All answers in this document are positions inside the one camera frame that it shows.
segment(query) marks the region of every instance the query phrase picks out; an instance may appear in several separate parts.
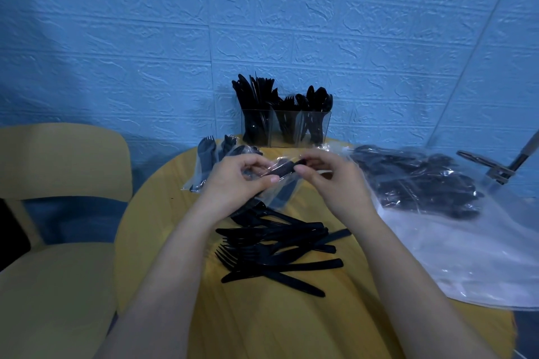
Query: tabletop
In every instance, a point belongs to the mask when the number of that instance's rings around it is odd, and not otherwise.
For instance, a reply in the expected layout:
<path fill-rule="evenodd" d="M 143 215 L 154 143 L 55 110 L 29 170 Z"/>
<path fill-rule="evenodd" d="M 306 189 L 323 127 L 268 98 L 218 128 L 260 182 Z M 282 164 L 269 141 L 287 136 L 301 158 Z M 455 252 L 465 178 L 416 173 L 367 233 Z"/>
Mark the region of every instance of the tabletop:
<path fill-rule="evenodd" d="M 261 148 L 268 158 L 291 149 Z M 167 236 L 196 199 L 181 190 L 195 164 L 193 148 L 155 172 L 135 194 L 115 240 L 115 289 L 118 312 L 125 310 Z M 343 228 L 320 195 L 302 181 L 284 213 L 304 221 L 322 221 L 330 231 Z M 232 220 L 221 227 L 236 226 Z M 298 262 L 339 257 L 344 267 L 295 272 L 293 276 L 324 290 L 325 298 L 298 292 L 264 277 L 222 284 L 228 273 L 214 251 L 214 233 L 206 248 L 189 339 L 190 359 L 403 358 L 397 337 L 378 298 L 367 260 L 353 236 L 338 240 L 337 255 L 313 251 Z M 453 301 L 467 321 L 502 358 L 511 358 L 516 331 L 511 311 Z"/>

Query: yellow chair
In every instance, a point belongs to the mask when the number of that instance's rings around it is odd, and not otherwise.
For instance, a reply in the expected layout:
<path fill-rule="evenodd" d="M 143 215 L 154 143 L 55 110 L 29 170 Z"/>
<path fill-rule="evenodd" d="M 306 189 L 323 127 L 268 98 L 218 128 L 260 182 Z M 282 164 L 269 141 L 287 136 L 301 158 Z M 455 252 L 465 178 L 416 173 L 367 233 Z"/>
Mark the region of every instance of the yellow chair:
<path fill-rule="evenodd" d="M 32 250 L 0 272 L 0 357 L 92 358 L 116 310 L 114 246 L 43 245 L 21 200 L 133 194 L 127 144 L 118 133 L 81 124 L 0 128 L 0 197 Z"/>

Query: brick pattern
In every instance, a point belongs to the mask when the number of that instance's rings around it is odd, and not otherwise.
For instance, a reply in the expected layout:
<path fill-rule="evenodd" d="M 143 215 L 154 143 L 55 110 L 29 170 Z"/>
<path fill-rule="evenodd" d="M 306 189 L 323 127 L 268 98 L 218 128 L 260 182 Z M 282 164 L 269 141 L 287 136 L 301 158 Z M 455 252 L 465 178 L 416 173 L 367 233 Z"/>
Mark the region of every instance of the brick pattern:
<path fill-rule="evenodd" d="M 142 182 L 239 132 L 230 81 L 256 72 L 283 93 L 327 86 L 335 138 L 507 160 L 537 127 L 538 3 L 0 0 L 0 123 L 119 131 Z M 522 194 L 539 194 L 538 162 Z"/>

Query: chair backrest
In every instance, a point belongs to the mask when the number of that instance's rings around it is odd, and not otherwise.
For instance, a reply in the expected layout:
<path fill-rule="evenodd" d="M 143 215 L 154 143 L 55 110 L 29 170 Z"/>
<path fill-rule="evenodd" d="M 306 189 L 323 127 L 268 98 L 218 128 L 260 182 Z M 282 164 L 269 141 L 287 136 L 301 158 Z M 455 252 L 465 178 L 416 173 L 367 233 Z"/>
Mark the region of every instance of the chair backrest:
<path fill-rule="evenodd" d="M 51 123 L 0 128 L 0 197 L 133 194 L 124 138 L 91 125 Z"/>

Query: wood grain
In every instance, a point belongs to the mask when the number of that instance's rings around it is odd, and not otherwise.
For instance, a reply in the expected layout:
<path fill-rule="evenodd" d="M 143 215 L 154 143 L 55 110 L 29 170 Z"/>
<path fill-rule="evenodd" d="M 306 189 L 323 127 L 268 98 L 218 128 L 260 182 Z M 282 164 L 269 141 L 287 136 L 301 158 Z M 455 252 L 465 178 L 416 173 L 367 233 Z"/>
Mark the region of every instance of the wood grain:
<path fill-rule="evenodd" d="M 297 149 L 263 148 L 277 158 Z M 196 195 L 182 191 L 190 178 L 196 150 L 187 151 L 159 169 L 131 200 L 115 241 L 115 286 L 120 313 L 165 239 Z M 306 182 L 288 202 L 286 214 L 305 221 L 322 221 L 330 231 L 342 228 L 319 194 Z M 219 226 L 232 227 L 230 219 Z M 397 337 L 378 298 L 360 246 L 353 237 L 338 240 L 336 270 L 290 273 L 326 292 L 317 298 L 266 278 L 228 284 L 227 270 L 213 251 L 220 243 L 214 233 L 207 245 L 206 265 L 191 323 L 190 359 L 356 359 L 404 358 Z M 299 262 L 335 258 L 311 252 Z M 511 311 L 454 301 L 470 324 L 502 358 L 511 358 L 515 326 Z"/>

